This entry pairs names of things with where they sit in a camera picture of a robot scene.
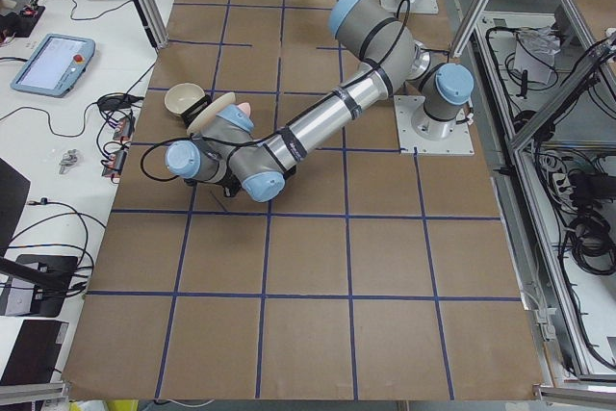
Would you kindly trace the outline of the black monitor stand base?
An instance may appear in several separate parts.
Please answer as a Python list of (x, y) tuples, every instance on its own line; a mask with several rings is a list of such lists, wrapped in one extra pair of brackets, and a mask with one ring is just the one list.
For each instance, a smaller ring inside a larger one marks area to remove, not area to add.
[(76, 256), (22, 254), (15, 261), (1, 258), (1, 273), (8, 276), (1, 290), (1, 315), (57, 317), (77, 269)]

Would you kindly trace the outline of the brown paper table cover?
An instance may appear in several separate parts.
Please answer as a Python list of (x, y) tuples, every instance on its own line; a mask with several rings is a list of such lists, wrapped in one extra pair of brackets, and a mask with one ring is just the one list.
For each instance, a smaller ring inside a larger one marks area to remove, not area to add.
[(336, 0), (175, 0), (64, 368), (75, 399), (527, 399), (543, 381), (483, 154), (402, 154), (375, 104), (273, 201), (169, 180), (166, 90), (263, 137), (357, 62)]

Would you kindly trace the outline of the cream bowl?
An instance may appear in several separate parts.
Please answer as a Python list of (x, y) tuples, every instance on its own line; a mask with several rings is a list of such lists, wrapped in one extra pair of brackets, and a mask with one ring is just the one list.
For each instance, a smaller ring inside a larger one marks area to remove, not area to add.
[(205, 91), (198, 84), (181, 83), (167, 91), (164, 104), (170, 113), (180, 116), (204, 96)]

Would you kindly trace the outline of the black dish rack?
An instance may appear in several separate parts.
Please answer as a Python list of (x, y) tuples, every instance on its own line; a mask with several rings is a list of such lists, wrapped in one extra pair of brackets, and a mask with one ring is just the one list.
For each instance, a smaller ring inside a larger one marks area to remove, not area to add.
[(201, 98), (189, 105), (185, 111), (181, 114), (181, 118), (186, 127), (189, 127), (191, 123), (197, 118), (197, 116), (203, 112), (210, 104), (212, 99), (208, 94), (203, 95)]

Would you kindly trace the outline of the near teach pendant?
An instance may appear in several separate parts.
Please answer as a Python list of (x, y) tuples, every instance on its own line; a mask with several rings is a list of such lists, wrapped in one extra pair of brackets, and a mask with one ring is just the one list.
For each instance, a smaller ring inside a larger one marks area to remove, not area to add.
[(63, 97), (86, 71), (95, 49), (92, 39), (48, 34), (16, 74), (11, 88)]

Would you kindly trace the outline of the pink plate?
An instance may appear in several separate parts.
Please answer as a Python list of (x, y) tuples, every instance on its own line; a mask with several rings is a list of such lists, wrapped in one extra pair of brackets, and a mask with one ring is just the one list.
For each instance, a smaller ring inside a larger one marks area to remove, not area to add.
[(246, 115), (251, 116), (251, 106), (248, 102), (243, 102), (238, 105), (238, 108)]

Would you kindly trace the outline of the cream plate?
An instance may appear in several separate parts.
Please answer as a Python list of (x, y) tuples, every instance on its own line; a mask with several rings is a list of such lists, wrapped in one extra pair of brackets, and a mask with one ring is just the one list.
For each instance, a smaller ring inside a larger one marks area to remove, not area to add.
[(236, 94), (227, 92), (209, 104), (188, 126), (188, 136), (200, 133), (224, 108), (236, 103)]

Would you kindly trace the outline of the silver metal clamp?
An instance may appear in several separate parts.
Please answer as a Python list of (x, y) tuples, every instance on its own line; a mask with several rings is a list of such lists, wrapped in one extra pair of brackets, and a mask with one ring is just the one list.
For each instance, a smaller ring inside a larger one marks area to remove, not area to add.
[(79, 161), (79, 151), (77, 149), (67, 150), (59, 161), (59, 173), (64, 175), (68, 170), (75, 166)]

